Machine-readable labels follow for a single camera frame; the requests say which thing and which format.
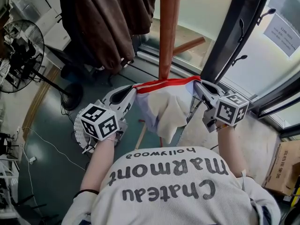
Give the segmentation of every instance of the wooden beam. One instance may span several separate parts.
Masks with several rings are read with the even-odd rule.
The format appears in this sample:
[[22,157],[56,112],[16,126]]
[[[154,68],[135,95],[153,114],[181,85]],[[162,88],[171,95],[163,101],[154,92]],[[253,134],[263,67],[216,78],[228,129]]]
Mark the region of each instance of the wooden beam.
[[192,40],[190,42],[184,43],[184,44],[182,44],[182,45],[174,48],[174,50],[173,50],[173,56],[176,56],[179,53],[185,52],[186,50],[191,49],[193,47],[196,47],[196,46],[198,46],[198,45],[200,45],[202,43],[205,43],[204,37],[200,37],[200,38],[197,38],[197,39]]
[[[54,81],[56,76],[59,74],[60,69],[58,69],[55,65],[52,66],[52,68],[50,69],[50,71],[47,74],[47,78],[50,81]],[[35,115],[38,111],[39,106],[41,105],[41,103],[44,100],[44,97],[46,96],[48,90],[50,88],[50,84],[46,83],[46,82],[42,82],[42,84],[40,85],[36,95],[34,96],[31,105],[27,111],[26,117],[24,119],[23,122],[23,138],[26,141],[28,133],[29,133],[29,129],[33,123],[33,120],[35,118]]]
[[169,76],[180,0],[160,0],[159,79]]

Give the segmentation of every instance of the sign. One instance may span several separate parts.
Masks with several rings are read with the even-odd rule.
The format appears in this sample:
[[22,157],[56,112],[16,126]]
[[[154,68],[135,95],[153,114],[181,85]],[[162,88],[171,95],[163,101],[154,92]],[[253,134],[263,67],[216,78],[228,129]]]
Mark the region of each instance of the sign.
[[300,37],[277,14],[274,15],[264,32],[287,56],[291,56],[300,46]]

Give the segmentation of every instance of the green floor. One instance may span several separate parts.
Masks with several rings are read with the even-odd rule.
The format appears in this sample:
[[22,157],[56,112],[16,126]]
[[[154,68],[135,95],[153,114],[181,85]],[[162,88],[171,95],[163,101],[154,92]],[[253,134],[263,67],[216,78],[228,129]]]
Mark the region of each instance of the green floor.
[[[122,71],[123,76],[117,75],[112,79],[114,88],[155,80],[155,77],[148,75],[134,67],[128,67]],[[84,97],[76,110],[71,112],[74,120],[80,109],[89,103],[94,103],[97,99],[103,98],[107,92],[113,88],[106,84],[106,74],[101,75],[93,85],[84,85]],[[65,87],[69,82],[57,78],[57,84]],[[138,122],[142,119],[140,109],[134,105],[125,116],[128,122],[128,129],[124,134],[120,144],[115,148],[115,158],[134,150],[143,124]],[[65,153],[69,159],[79,166],[85,168],[89,162],[87,155],[82,154],[82,148],[76,143],[73,132],[73,124],[66,115],[60,112],[60,94],[57,90],[50,88],[43,103],[38,109],[31,129],[35,130],[43,139],[52,143],[57,149]],[[168,146],[176,146],[183,128],[178,129],[172,143]],[[159,137],[151,132],[146,132],[141,148],[159,147]],[[43,216],[59,216],[48,224],[55,224],[63,219],[73,196],[78,192],[84,170],[70,163],[67,158],[60,154],[53,146],[41,140],[34,132],[30,132],[25,151],[29,158],[35,156],[37,160],[29,166],[33,193],[38,204],[46,203],[47,206],[40,210]],[[19,175],[19,199],[32,194],[30,178],[28,173],[28,163],[22,157]]]

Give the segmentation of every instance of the brown jacket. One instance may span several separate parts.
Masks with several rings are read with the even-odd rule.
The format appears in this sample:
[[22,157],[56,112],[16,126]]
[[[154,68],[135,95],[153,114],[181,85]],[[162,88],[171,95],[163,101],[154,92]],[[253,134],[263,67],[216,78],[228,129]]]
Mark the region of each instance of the brown jacket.
[[149,33],[154,4],[155,0],[75,0],[78,27],[99,67],[116,73],[121,58],[133,59],[131,36]]

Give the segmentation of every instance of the electric fan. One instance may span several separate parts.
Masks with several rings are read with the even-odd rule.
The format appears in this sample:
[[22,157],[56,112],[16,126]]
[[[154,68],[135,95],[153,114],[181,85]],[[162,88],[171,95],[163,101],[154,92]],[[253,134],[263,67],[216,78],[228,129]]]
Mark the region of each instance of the electric fan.
[[27,20],[11,22],[0,31],[0,91],[17,92],[26,87],[35,76],[59,90],[65,110],[75,109],[83,96],[83,88],[72,83],[65,90],[38,72],[45,44],[43,35],[34,23]]

